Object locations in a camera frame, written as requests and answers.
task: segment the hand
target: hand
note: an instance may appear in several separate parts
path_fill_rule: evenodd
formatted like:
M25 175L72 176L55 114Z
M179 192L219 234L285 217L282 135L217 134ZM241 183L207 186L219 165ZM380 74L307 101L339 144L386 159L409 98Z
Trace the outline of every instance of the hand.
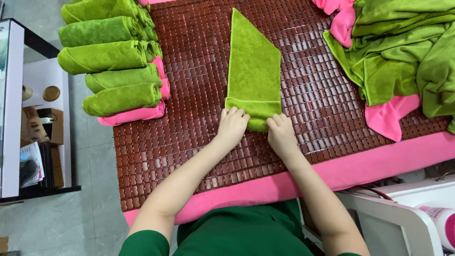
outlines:
M268 126L268 143L283 162L295 154L301 154L291 118L286 117L285 114L274 114L271 118L267 118L264 125Z
M229 150L233 149L242 140L250 119L250 115L245 114L243 109L224 108L221 111L218 134L215 138L222 140L222 143L229 147Z

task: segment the bottle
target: bottle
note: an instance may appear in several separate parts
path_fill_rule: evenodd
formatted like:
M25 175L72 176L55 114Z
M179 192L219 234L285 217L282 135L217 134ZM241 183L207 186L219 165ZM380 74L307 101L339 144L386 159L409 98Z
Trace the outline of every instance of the bottle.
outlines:
M455 253L455 209L418 205L434 222L442 246Z

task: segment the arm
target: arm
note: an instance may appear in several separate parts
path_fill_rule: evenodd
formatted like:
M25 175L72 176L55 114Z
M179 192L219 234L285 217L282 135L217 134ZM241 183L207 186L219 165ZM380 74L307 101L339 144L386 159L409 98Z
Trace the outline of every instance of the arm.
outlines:
M155 230L171 243L175 216L204 176L237 146L249 119L250 116L245 115L243 109L223 109L217 136L150 193L134 219L128 236L141 230Z
M275 114L267 119L266 124L270 146L300 188L311 218L321 234L326 255L352 252L369 256L365 241L348 211L297 147L291 119L284 114Z

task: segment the paper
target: paper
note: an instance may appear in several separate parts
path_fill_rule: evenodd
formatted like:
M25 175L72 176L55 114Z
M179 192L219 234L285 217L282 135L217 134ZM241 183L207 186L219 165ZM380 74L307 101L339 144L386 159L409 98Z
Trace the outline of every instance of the paper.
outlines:
M42 181L44 179L44 168L43 168L43 161L41 160L41 152L40 148L38 147L38 143L34 142L30 145L20 148L20 153L22 156L25 156L28 160L33 160L36 164L37 170L36 175L30 177L25 181L25 183L20 188L25 188L31 185L35 185L38 181Z

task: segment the pink table edge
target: pink table edge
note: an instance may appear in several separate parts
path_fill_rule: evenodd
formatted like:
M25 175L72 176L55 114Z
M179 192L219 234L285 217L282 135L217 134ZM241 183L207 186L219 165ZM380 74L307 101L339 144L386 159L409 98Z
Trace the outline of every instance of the pink table edge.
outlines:
M325 183L337 191L455 158L454 148L455 135L441 132L332 159L313 167ZM279 173L193 195L176 216L175 224L196 220L216 208L263 205L297 197L300 192L289 172ZM138 211L123 213L130 227Z

